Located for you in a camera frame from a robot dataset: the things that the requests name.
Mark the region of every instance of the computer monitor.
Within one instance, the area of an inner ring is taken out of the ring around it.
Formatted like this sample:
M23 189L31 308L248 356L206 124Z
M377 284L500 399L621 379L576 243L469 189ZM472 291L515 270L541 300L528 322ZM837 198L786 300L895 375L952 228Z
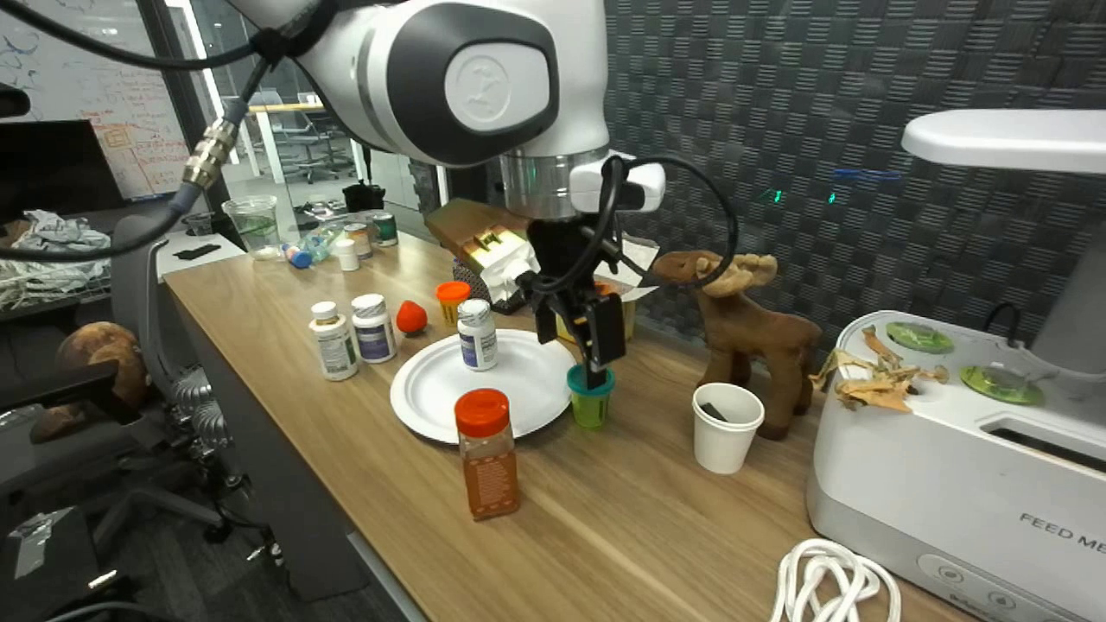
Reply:
M28 206L71 213L121 205L90 121L0 124L0 224L16 223Z

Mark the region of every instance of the white appliance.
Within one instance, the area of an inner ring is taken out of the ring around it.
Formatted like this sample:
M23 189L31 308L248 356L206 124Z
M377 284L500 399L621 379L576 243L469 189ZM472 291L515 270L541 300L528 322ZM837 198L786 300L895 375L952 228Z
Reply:
M912 155L946 167L1106 174L1099 112L952 112L907 128ZM874 327L922 379L912 414L848 408L833 379L811 458L814 531L979 618L1106 618L1106 244L1084 250L1034 348L903 311L849 322L837 348L874 360ZM888 326L946 337L917 352ZM963 383L999 369L1036 400L1008 406Z

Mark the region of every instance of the red spice bottle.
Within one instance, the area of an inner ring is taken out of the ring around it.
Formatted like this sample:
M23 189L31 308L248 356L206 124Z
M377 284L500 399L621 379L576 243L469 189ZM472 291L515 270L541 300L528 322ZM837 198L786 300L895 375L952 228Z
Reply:
M495 386L466 392L456 400L460 466L478 522L510 516L521 506L510 406Z

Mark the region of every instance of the red ball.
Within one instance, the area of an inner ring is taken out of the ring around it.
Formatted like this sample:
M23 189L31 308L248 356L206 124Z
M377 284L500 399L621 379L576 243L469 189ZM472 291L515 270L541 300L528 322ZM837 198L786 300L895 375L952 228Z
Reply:
M423 337L425 332L425 308L419 308L415 300L403 300L395 311L395 327L402 327L403 337Z

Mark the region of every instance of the stuffed animal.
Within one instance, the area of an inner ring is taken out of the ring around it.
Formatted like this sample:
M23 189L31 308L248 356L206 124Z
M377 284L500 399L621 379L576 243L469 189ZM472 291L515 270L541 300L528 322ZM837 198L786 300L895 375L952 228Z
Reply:
M697 287L722 255L704 250L662 253L650 274L662 284ZM697 316L704 327L704 346L712 360L702 383L750 383L750 360L763 360L769 375L769 400L763 408L763 440L786 440L790 417L801 414L811 400L811 352L822 332L798 317L759 308L748 291L769 284L779 274L775 255L731 255L728 270L697 287Z
M57 346L57 364L62 365L97 365L97 364L115 364L115 383L109 393L139 413L145 400L145 364L134 332L115 322L93 322L76 327L71 337L62 340ZM54 406L39 414L31 424L36 441L53 441L62 435L71 435L93 422L119 417L109 413L101 413L90 400L76 406Z

